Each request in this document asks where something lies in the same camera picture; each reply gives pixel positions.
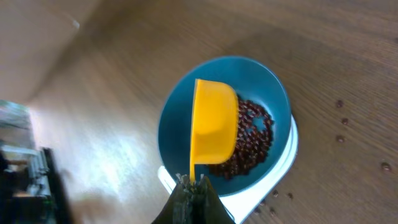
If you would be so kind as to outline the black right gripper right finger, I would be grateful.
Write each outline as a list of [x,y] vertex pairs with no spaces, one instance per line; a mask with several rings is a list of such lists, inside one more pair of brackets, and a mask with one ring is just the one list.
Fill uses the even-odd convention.
[[194,224],[235,224],[207,176],[195,185]]

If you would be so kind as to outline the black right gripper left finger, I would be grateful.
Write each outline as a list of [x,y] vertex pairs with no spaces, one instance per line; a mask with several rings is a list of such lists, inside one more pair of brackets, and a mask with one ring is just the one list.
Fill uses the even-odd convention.
[[192,223],[192,190],[188,175],[177,174],[178,182],[152,224]]

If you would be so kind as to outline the yellow measuring scoop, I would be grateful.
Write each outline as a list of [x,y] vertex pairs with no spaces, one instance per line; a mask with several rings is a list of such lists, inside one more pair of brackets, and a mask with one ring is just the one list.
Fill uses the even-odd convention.
[[226,162],[234,152],[239,101],[235,90],[222,82],[195,80],[190,138],[190,182],[196,165]]

